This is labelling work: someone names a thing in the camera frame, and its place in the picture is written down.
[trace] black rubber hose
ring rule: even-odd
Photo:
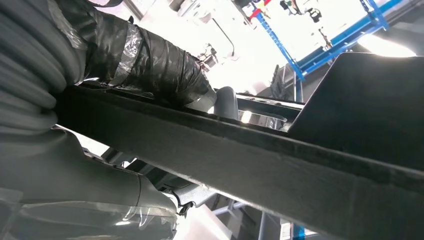
[[[0,33],[0,135],[50,131],[50,93],[81,80],[84,62],[53,19],[25,0],[0,1]]]
[[[0,1],[0,11],[24,28],[55,56],[64,69],[68,84],[75,84],[81,79],[84,69],[78,62],[75,49],[46,16],[24,0]]]

